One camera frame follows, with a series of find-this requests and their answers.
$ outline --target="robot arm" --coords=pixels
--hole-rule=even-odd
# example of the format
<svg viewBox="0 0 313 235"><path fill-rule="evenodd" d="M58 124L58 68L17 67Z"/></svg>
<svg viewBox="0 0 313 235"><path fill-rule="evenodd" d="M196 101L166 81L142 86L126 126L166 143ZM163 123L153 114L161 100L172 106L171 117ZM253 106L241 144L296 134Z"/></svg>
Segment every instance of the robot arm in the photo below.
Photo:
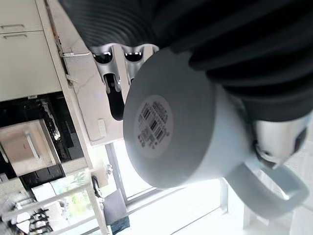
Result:
<svg viewBox="0 0 313 235"><path fill-rule="evenodd" d="M59 1L94 55L116 120L124 102L112 46L124 50L131 85L148 67L142 53L152 45L188 53L186 66L242 102L249 141L267 169L279 169L303 145L313 109L312 1Z"/></svg>

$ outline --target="window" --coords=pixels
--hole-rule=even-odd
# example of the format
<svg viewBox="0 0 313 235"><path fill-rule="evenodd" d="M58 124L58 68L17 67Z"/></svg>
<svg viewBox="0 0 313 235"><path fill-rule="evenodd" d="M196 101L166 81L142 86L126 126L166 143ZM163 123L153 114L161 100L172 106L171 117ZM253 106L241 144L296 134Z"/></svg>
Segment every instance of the window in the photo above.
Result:
<svg viewBox="0 0 313 235"><path fill-rule="evenodd" d="M124 140L106 145L116 187L121 189L126 204L158 192L146 183L135 171L129 160Z"/></svg>
<svg viewBox="0 0 313 235"><path fill-rule="evenodd" d="M110 164L113 166L116 186L121 189L126 204L143 201L143 199L152 197L154 194L162 194L161 197L164 197L164 193L160 193L160 190L146 183L137 174L128 157L124 140L106 145L106 150ZM227 205L227 186L223 181L217 180L216 182L221 187L212 188L212 183L208 183L207 188L202 188L202 192L208 193L207 190L214 191L214 195L220 197L219 206Z"/></svg>
<svg viewBox="0 0 313 235"><path fill-rule="evenodd" d="M151 189L152 187L147 184L133 168L127 155L124 141L117 141L113 143L113 145L126 197L131 198Z"/></svg>

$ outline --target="cabinet drawer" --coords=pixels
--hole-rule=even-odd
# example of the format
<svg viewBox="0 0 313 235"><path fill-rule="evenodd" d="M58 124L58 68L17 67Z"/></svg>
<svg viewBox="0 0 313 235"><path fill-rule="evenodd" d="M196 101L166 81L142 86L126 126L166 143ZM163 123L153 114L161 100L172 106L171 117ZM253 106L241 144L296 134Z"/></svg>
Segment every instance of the cabinet drawer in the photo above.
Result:
<svg viewBox="0 0 313 235"><path fill-rule="evenodd" d="M0 34L0 101L61 91L43 31Z"/></svg>
<svg viewBox="0 0 313 235"><path fill-rule="evenodd" d="M35 0L1 0L0 33L42 30Z"/></svg>

